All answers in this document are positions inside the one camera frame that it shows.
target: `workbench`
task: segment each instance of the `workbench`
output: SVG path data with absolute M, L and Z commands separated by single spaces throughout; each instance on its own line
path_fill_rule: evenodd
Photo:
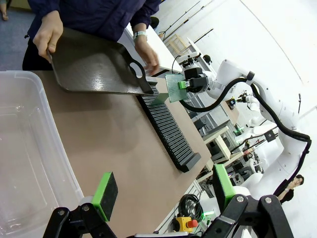
M 85 196 L 93 195 L 104 172 L 113 171 L 118 196 L 109 226 L 119 238 L 152 233 L 211 154 L 180 103 L 166 102 L 201 159 L 178 171 L 135 96 L 64 92 L 52 71 L 35 72 L 68 159 Z M 164 80 L 157 88 L 166 92 Z

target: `fishing rod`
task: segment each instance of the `fishing rod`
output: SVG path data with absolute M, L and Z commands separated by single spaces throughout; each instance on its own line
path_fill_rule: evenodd
M 161 31 L 159 33 L 163 33 L 164 34 L 164 37 L 163 37 L 163 41 L 165 40 L 165 35 L 166 35 L 166 32 L 173 26 L 176 24 L 177 21 L 179 21 L 183 16 L 186 15 L 186 13 L 188 13 L 191 9 L 193 9 L 198 3 L 200 3 L 200 1 L 198 1 L 195 5 L 193 5 L 190 9 L 188 9 L 187 11 L 185 11 L 185 13 L 183 15 L 181 15 L 176 21 L 174 21 L 173 24 L 171 24 L 165 31 Z
M 202 11 L 205 7 L 207 7 L 210 3 L 212 3 L 214 0 L 211 0 L 208 2 L 205 6 L 202 6 L 198 11 L 196 11 L 192 16 L 189 16 L 181 25 L 179 25 L 175 30 L 172 31 L 166 38 L 163 39 L 165 41 L 167 38 L 169 38 L 171 35 L 175 33 L 179 28 L 181 28 L 183 25 L 185 25 L 192 17 L 194 17 L 196 14 L 198 14 L 200 11 Z

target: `red button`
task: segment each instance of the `red button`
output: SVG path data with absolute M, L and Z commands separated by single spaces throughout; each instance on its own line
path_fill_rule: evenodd
M 198 222 L 196 220 L 191 220 L 189 222 L 186 223 L 186 226 L 188 228 L 194 228 L 198 226 Z

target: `plastic container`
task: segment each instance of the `plastic container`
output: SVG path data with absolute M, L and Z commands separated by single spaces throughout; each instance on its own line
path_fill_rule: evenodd
M 0 72 L 0 238 L 43 237 L 52 211 L 81 198 L 40 78 Z

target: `black rack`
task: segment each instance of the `black rack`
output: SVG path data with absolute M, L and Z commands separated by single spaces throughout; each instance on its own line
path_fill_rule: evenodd
M 155 86 L 151 88 L 154 91 L 153 96 L 137 96 L 137 98 L 173 163 L 185 173 L 199 161 L 201 156 L 193 152 L 166 104 L 152 105 L 159 92 Z

